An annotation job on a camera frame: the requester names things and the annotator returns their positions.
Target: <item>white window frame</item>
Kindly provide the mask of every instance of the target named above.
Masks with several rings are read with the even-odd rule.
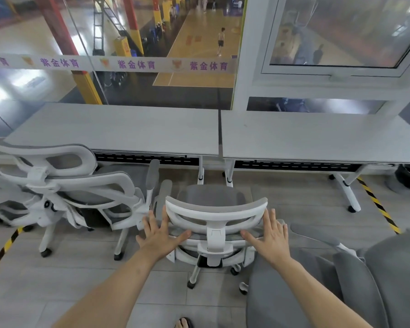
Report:
[[[262,59],[261,75],[308,75],[316,76],[316,80],[331,81],[331,76],[340,78],[340,81],[359,82],[362,77],[377,77],[376,82],[384,84],[394,84],[394,78],[399,78],[405,74],[410,67],[410,50],[401,60],[396,68],[369,68],[369,67],[354,67],[354,66],[318,66],[318,65],[270,65],[272,53],[278,34],[281,17],[284,12],[284,6],[287,0],[270,0],[269,13],[266,17],[266,25],[259,53],[259,59]],[[387,80],[380,82],[380,77],[386,77]]]

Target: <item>yellow and black tape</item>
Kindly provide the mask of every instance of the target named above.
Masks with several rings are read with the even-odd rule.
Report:
[[[15,242],[16,238],[18,237],[18,235],[20,233],[23,232],[23,227],[18,228],[11,236],[10,239],[8,239],[8,241],[6,242],[5,246],[3,246],[3,248],[0,250],[0,260],[3,258],[3,256],[5,255],[5,253],[7,251],[9,251],[9,249],[11,248],[12,244]]]
[[[384,218],[388,221],[389,226],[392,228],[392,230],[398,235],[401,233],[401,229],[398,228],[398,226],[395,224],[393,219],[390,217],[389,213],[386,212],[385,208],[383,205],[379,202],[379,200],[376,198],[376,196],[373,194],[372,190],[370,187],[366,185],[366,183],[360,178],[357,178],[357,181],[363,186],[365,189],[366,193],[369,195],[369,197],[372,199],[373,203],[375,206],[377,206],[378,210],[381,212],[381,214],[384,216]]]

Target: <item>chair caster wheel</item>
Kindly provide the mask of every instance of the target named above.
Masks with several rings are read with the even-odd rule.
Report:
[[[187,282],[187,287],[189,289],[194,289],[195,286],[196,286],[196,283],[191,283],[190,281]]]
[[[26,232],[26,233],[28,233],[29,231],[32,231],[33,228],[34,228],[33,225],[24,226],[24,227],[23,227],[23,231]]]
[[[52,251],[51,251],[51,249],[49,249],[49,248],[46,248],[45,251],[41,252],[41,256],[42,256],[43,258],[47,258],[47,257],[49,257],[51,254],[52,254]]]
[[[120,261],[121,259],[123,259],[123,255],[125,255],[124,252],[120,252],[120,254],[114,254],[114,260]]]
[[[234,276],[237,276],[238,274],[240,274],[240,272],[236,271],[236,270],[234,269],[234,267],[231,267],[230,272],[231,272],[231,274],[234,275]]]

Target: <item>desk leg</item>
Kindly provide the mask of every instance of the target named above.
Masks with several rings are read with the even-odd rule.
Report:
[[[203,156],[199,155],[199,175],[197,176],[197,184],[202,185],[204,183],[204,173]]]
[[[225,159],[225,180],[226,186],[234,187],[232,175],[234,173],[235,159]]]
[[[362,164],[361,167],[357,169],[357,171],[350,174],[350,176],[348,176],[346,179],[344,179],[340,173],[333,173],[333,175],[330,175],[330,179],[335,179],[339,183],[339,186],[343,190],[344,195],[346,196],[346,198],[348,198],[350,203],[348,211],[350,211],[351,213],[361,211],[360,204],[351,189],[351,183],[361,175],[361,173],[366,169],[367,166],[368,164]]]

